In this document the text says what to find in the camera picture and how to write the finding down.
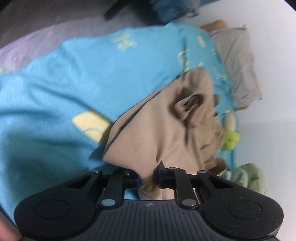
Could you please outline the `tan printed t-shirt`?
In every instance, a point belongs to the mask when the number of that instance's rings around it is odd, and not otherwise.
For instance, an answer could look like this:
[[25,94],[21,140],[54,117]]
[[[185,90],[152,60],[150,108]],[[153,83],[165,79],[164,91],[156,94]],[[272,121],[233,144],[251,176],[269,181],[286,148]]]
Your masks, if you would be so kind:
[[224,143],[215,117],[211,77],[193,68],[124,113],[112,126],[103,160],[135,171],[142,200],[173,199],[171,189],[154,180],[158,164],[196,174],[222,174],[227,166],[217,154]]

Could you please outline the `green beige plush toy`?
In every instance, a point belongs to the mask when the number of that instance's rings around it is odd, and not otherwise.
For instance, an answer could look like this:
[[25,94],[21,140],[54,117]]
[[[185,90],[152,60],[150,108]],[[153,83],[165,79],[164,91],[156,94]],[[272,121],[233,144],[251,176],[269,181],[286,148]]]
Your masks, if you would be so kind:
[[236,132],[237,120],[232,112],[226,112],[223,119],[224,151],[232,151],[240,140],[240,134]]

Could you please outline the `light green fleece blanket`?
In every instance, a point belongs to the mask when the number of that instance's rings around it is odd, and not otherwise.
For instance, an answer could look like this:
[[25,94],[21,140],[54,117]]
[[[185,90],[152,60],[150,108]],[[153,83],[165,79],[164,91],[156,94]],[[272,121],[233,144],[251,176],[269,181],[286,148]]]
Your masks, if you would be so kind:
[[233,171],[226,171],[222,177],[257,193],[265,195],[267,192],[264,172],[253,163],[238,166]]

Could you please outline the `teal patterned bed sheet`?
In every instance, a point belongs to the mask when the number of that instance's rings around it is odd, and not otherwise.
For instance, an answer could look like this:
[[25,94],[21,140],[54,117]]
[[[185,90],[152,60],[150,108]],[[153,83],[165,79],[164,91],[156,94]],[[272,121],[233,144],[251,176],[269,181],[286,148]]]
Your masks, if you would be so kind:
[[185,24],[127,28],[103,37],[75,38],[1,76],[1,210],[13,219],[31,196],[97,167],[111,170],[98,128],[74,118],[97,113],[109,121],[173,81],[204,67],[219,95],[217,112],[235,106],[217,48],[203,31]]

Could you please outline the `grey pillow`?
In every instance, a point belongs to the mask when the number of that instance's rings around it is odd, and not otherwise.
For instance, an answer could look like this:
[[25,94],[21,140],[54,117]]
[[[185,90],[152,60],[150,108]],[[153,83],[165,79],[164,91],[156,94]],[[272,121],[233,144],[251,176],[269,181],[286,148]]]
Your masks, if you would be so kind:
[[227,76],[236,110],[244,110],[262,99],[260,83],[255,73],[250,33],[246,27],[222,28],[208,32],[215,43]]

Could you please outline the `wooden bed headboard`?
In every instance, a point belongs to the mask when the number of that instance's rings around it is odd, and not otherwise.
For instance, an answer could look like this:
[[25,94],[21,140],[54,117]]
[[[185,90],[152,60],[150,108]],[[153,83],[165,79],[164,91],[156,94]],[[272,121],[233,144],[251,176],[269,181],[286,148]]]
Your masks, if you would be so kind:
[[200,29],[205,32],[211,32],[214,30],[224,29],[224,28],[227,28],[227,24],[224,22],[224,20],[216,20],[212,23],[209,23],[200,27]]

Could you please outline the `near blue covered chair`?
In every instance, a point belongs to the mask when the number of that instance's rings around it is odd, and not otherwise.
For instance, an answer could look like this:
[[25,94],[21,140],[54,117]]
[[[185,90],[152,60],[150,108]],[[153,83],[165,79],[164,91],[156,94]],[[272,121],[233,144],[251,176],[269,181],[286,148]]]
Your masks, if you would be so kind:
[[185,16],[195,17],[200,3],[201,1],[116,1],[103,17],[110,21],[129,4],[136,4],[142,11],[166,24]]

